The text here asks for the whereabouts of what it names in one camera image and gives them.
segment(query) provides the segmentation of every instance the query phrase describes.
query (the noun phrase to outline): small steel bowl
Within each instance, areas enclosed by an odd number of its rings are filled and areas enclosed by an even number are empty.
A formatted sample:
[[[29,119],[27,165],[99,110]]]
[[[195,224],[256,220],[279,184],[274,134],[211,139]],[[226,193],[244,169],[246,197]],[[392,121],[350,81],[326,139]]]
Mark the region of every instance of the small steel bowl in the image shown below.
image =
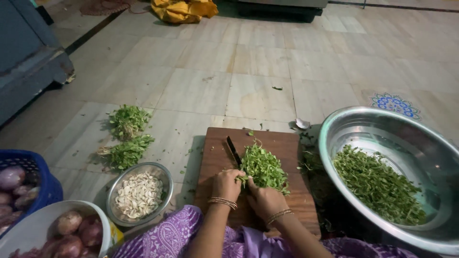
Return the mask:
[[[450,141],[403,114],[372,107],[346,107],[325,119],[318,143],[327,174],[367,219],[418,248],[459,255],[459,150]],[[414,197],[427,213],[425,224],[388,222],[348,189],[332,162],[346,144],[369,155],[380,152],[388,166],[422,190]]]
[[[121,212],[115,203],[115,198],[118,197],[118,190],[123,187],[123,182],[128,180],[131,176],[135,176],[140,173],[148,173],[161,180],[162,191],[166,192],[166,195],[161,205],[159,205],[159,207],[154,212],[144,217],[131,219]],[[163,165],[155,162],[144,162],[132,166],[124,171],[120,176],[118,176],[115,183],[110,188],[106,203],[107,215],[113,222],[124,227],[134,227],[144,224],[154,219],[167,206],[172,197],[173,187],[174,183],[172,181],[172,176],[169,173],[169,170],[167,170],[167,168],[165,168]]]

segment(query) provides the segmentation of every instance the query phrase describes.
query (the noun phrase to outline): bangle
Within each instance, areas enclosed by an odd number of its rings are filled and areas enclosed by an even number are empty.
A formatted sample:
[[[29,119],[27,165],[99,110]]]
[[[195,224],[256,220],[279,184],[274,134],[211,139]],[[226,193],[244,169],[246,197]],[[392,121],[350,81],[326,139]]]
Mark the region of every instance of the bangle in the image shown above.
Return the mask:
[[[210,198],[208,203],[222,203],[222,204],[226,204],[226,205],[230,206],[233,210],[237,209],[237,204],[235,202],[228,201],[228,200],[226,200],[224,198],[220,198],[220,197],[212,197],[212,198]]]
[[[287,210],[283,210],[283,211],[279,211],[277,213],[274,213],[273,215],[271,215],[269,218],[268,218],[268,225],[273,223],[276,219],[284,216],[285,214],[289,214],[289,213],[293,213],[293,211],[291,209],[287,209]]]

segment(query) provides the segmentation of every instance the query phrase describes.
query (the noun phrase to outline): yellow bag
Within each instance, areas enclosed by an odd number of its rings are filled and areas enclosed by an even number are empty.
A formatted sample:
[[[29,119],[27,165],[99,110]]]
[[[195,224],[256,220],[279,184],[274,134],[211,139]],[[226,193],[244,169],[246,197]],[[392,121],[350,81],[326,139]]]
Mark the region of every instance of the yellow bag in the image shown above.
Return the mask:
[[[218,13],[212,0],[151,0],[151,7],[162,21],[170,23],[195,23],[204,15],[210,18]]]

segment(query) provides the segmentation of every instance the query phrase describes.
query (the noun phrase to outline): rangoli design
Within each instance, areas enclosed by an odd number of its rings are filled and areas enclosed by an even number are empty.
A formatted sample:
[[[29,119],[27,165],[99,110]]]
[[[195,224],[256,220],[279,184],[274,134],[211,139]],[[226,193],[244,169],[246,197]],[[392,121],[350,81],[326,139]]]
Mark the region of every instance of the rangoli design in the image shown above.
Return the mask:
[[[375,93],[370,96],[370,106],[384,108],[410,117],[415,120],[421,120],[421,111],[413,107],[413,104],[408,100],[404,100],[399,95],[391,95],[387,92],[384,94]]]

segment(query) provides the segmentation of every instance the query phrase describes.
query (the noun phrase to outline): purple dress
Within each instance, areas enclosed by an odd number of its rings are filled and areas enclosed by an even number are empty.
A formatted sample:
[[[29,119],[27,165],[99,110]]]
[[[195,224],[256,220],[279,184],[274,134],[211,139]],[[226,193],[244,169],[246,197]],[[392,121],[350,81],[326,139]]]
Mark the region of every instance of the purple dress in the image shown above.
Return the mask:
[[[181,258],[188,243],[202,224],[196,206],[185,205],[143,235],[124,243],[112,258]],[[416,258],[406,250],[374,245],[353,238],[334,238],[321,242],[336,258]],[[226,227],[222,258],[293,258],[285,240],[267,238],[263,232],[242,227]]]

